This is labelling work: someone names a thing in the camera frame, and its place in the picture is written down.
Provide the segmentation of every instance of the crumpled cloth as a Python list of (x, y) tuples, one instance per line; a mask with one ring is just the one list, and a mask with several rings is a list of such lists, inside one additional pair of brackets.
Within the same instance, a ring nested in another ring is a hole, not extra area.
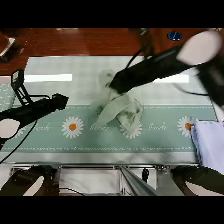
[(99, 128), (117, 118), (121, 125), (132, 133), (140, 123), (143, 106), (129, 93), (118, 94), (109, 87), (113, 80), (113, 71), (104, 71), (99, 76), (101, 92), (94, 102), (100, 106), (102, 112), (99, 115), (95, 127)]
[(196, 121), (191, 136), (201, 165), (224, 174), (224, 123)]

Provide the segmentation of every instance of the wooden floor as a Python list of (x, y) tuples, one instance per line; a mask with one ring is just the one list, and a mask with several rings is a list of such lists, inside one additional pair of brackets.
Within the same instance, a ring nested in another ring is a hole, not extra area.
[[(173, 28), (152, 28), (155, 52), (183, 43), (202, 28), (177, 28), (182, 41), (167, 39)], [(128, 28), (1, 28), (9, 37), (16, 38), (18, 48), (9, 54), (9, 62), (0, 62), (0, 75), (10, 75), (25, 68), (29, 57), (65, 55), (132, 56), (140, 43), (136, 33)]]

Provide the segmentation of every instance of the flower center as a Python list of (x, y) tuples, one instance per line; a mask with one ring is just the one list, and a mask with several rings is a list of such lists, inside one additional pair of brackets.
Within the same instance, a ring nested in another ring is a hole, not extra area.
[(76, 124), (70, 124), (70, 125), (69, 125), (69, 129), (70, 129), (71, 131), (74, 131), (74, 130), (76, 129)]
[(185, 124), (185, 128), (189, 131), (191, 130), (191, 126), (192, 126), (192, 124), (190, 124), (190, 123)]

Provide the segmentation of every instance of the white flower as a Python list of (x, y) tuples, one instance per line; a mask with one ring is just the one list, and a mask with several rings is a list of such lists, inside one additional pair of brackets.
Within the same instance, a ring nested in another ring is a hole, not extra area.
[(182, 117), (179, 121), (178, 121), (178, 130), (182, 132), (182, 135), (184, 135), (186, 138), (190, 138), (191, 137), (191, 126), (193, 124), (193, 118), (190, 117)]
[(26, 127), (23, 127), (21, 129), (18, 130), (18, 132), (16, 133), (16, 135), (14, 136), (15, 138), (19, 137), (20, 135), (23, 134), (23, 132), (26, 130)]
[(69, 117), (62, 125), (63, 135), (66, 135), (66, 138), (75, 138), (82, 134), (83, 126), (82, 120), (78, 117)]
[(121, 127), (120, 131), (123, 132), (123, 135), (125, 135), (126, 138), (130, 138), (130, 139), (135, 138), (136, 136), (139, 136), (142, 130), (141, 124), (138, 124), (138, 126), (132, 133), (129, 133), (122, 125), (120, 125), (120, 127)]

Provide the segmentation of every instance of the blue round object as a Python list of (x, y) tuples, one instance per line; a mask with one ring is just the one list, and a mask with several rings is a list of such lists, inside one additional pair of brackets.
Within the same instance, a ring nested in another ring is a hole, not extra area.
[(181, 40), (181, 34), (176, 31), (169, 32), (167, 34), (167, 37), (168, 37), (168, 39), (173, 40), (173, 41)]

